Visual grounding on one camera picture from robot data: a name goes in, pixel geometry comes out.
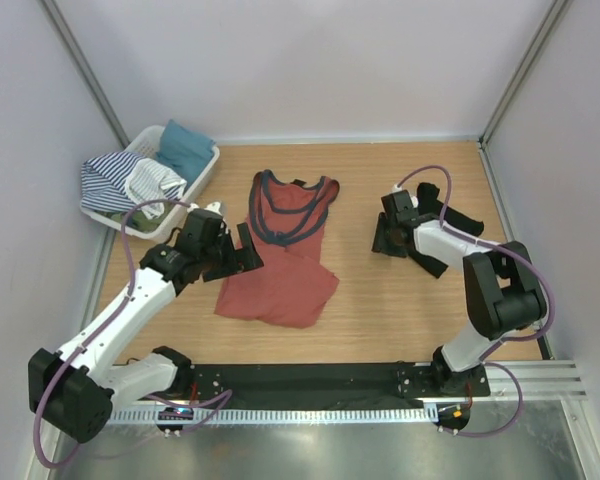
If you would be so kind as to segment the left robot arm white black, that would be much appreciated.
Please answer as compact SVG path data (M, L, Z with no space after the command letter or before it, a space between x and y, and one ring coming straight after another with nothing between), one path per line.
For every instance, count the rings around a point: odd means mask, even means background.
M184 398L192 362L161 346L118 367L116 359L142 328L189 285L263 267L247 223L231 231L214 209L192 208L167 242L132 264L129 283L79 334L56 352L41 349L28 364L29 404L80 444L95 438L112 413L151 394Z

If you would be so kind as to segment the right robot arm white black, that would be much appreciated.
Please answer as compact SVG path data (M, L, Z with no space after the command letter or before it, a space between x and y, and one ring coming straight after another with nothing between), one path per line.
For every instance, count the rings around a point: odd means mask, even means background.
M462 223L448 222L444 211L427 211L406 190L381 203L373 252L409 257L436 278L449 267L463 274L468 323L435 350L430 372L436 392L457 395L489 352L547 314L537 272L522 243L485 241Z

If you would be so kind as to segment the red tank top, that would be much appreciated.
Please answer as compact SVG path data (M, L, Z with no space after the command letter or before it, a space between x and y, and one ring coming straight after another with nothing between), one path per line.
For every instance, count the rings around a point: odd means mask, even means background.
M321 264L329 209L337 180L284 183L270 170L257 173L246 218L264 266L229 277L215 306L219 316L294 329L316 324L339 279Z

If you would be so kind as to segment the black tank top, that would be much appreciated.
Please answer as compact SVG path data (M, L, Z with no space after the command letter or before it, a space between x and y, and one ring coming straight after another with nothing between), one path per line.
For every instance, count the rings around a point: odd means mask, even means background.
M480 245L484 224L446 208L439 194L440 189L432 183L418 185L413 197L418 215L408 247L409 256L435 278L449 267L461 271L464 257L486 251Z

